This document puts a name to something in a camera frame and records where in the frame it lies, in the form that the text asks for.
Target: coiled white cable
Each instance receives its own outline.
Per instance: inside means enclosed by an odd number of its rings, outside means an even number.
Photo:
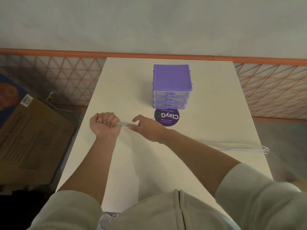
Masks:
[[[244,152],[255,152],[262,153],[267,155],[269,152],[269,148],[256,145],[252,143],[243,143],[243,142],[217,142],[217,141],[208,141],[202,139],[195,139],[209,147],[215,148],[219,151],[244,151]]]

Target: white cable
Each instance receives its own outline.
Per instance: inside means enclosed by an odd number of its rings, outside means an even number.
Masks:
[[[196,139],[197,141],[204,143],[205,145],[215,148],[219,151],[244,151],[244,152],[256,152],[256,153],[262,153],[264,155],[267,155],[269,152],[269,148],[262,146],[262,145],[256,145],[252,143],[243,143],[243,142],[217,142],[217,141],[206,141],[201,139]],[[236,145],[249,145],[252,147],[241,147]]]
[[[52,92],[50,92],[50,95],[48,96],[48,98],[46,99],[46,102],[47,103],[49,103],[50,105],[52,105],[50,102],[48,102],[48,100],[49,100],[49,98],[51,97],[51,94],[52,94]],[[79,118],[78,118],[78,116],[77,116],[77,114],[75,113],[75,112],[73,112],[73,111],[70,111],[70,110],[64,110],[64,109],[60,109],[60,108],[56,108],[57,110],[63,110],[63,111],[67,111],[67,112],[71,112],[71,113],[74,113],[75,114],[75,116],[76,116],[76,118],[77,118],[77,120],[79,121],[79,122],[82,122],[82,120],[79,120]]]

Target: person's right hand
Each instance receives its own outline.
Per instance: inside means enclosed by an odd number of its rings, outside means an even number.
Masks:
[[[138,125],[131,124],[129,125],[129,129],[132,131],[140,133],[146,139],[162,143],[165,132],[167,130],[162,124],[158,123],[156,120],[146,118],[142,115],[136,116],[133,122],[140,121]]]

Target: white table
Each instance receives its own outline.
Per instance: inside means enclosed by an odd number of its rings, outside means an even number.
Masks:
[[[170,127],[191,138],[260,145],[235,68],[228,61],[108,58],[63,171],[58,188],[82,162],[94,142],[89,119],[97,112],[114,112],[121,121],[142,114],[154,118],[154,64],[190,65],[193,91],[177,124]],[[263,154],[227,152],[268,177]],[[186,165],[166,146],[149,142],[123,127],[113,153],[102,210],[123,212],[139,200],[183,189],[225,213]]]

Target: finger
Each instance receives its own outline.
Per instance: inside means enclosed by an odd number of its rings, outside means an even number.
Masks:
[[[132,121],[133,121],[133,122],[136,122],[136,121],[142,121],[142,120],[144,120],[144,119],[145,119],[144,116],[138,115],[138,116],[136,116]]]
[[[114,116],[110,122],[110,127],[114,127],[115,122],[120,122],[120,119],[117,116]]]
[[[115,116],[115,114],[112,112],[109,114],[109,116],[106,119],[106,125],[109,127],[110,126],[110,122],[113,119],[113,117]]]
[[[106,112],[105,114],[104,114],[104,116],[102,117],[102,123],[105,125],[106,124],[106,119],[107,119],[107,117],[109,116],[109,114],[110,114],[110,112]]]
[[[141,128],[140,126],[135,125],[135,124],[130,124],[130,125],[128,126],[128,128],[129,128],[130,130],[132,130],[132,131],[135,131],[135,132],[137,132],[137,133],[140,133],[141,135],[142,135],[142,133],[143,133],[143,131],[144,131],[143,128]]]
[[[96,122],[96,120],[97,120],[97,118],[98,118],[98,113],[97,114],[95,114],[93,117],[91,117],[90,118],[90,123],[94,123],[94,122]]]
[[[100,113],[98,114],[98,122],[101,123],[102,122],[102,118],[105,115],[105,113]]]

